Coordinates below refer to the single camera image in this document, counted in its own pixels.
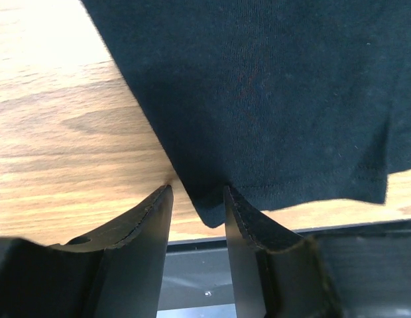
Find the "black t shirt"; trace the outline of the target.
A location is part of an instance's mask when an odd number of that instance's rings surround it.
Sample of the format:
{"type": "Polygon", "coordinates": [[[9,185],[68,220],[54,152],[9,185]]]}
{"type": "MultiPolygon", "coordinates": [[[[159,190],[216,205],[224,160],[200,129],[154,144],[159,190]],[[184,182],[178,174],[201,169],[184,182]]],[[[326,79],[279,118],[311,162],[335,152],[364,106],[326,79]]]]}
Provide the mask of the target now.
{"type": "Polygon", "coordinates": [[[85,1],[200,219],[383,203],[411,169],[411,1],[85,1]]]}

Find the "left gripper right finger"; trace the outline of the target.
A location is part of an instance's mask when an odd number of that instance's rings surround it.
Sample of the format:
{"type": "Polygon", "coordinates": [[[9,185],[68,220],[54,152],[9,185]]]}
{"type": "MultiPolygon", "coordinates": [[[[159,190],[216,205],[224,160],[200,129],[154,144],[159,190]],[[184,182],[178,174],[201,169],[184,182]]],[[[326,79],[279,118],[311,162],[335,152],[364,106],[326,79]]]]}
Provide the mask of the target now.
{"type": "Polygon", "coordinates": [[[342,317],[314,238],[304,238],[225,187],[225,233],[238,317],[342,317]]]}

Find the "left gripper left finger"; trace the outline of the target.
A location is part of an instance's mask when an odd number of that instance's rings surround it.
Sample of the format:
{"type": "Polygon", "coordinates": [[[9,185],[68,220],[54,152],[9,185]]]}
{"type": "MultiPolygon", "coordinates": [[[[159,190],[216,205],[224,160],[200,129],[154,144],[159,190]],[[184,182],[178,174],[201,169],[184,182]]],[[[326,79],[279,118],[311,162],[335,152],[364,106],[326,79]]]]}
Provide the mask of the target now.
{"type": "Polygon", "coordinates": [[[0,317],[154,317],[172,206],[164,185],[67,244],[0,237],[0,317]]]}

